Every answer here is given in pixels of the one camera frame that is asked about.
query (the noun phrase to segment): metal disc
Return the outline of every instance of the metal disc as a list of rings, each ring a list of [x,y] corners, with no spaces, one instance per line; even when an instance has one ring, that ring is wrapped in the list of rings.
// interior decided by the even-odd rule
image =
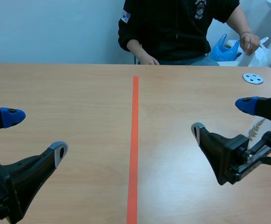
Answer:
[[[262,84],[264,82],[264,79],[261,76],[253,73],[244,74],[243,79],[248,83],[256,85]]]

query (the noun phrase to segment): hoodie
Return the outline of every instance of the hoodie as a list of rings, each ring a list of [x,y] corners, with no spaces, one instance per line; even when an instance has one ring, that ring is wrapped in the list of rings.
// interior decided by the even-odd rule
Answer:
[[[177,61],[211,51],[207,31],[213,19],[225,23],[239,0],[125,0],[120,47],[131,39],[157,60]]]

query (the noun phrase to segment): flag patch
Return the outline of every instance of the flag patch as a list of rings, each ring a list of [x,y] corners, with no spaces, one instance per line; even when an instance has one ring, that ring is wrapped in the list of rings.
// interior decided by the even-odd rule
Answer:
[[[122,18],[121,20],[125,23],[128,23],[129,19],[130,19],[130,16],[131,14],[126,12],[125,10],[123,10],[123,13],[122,13]]]

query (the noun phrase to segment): red tape strip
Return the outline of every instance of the red tape strip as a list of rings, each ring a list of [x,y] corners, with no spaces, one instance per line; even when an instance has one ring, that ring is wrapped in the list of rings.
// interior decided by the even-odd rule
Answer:
[[[131,147],[129,166],[129,188],[127,203],[127,224],[137,224],[139,160],[139,77],[133,77]]]

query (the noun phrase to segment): blue gripper fingertip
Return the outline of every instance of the blue gripper fingertip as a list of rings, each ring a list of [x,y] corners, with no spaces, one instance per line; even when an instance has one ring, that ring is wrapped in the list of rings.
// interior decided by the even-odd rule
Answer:
[[[0,113],[4,128],[17,125],[21,123],[26,117],[25,112],[22,110],[8,109],[5,107],[0,109]]]
[[[258,97],[242,98],[235,102],[235,106],[244,113],[255,115]]]

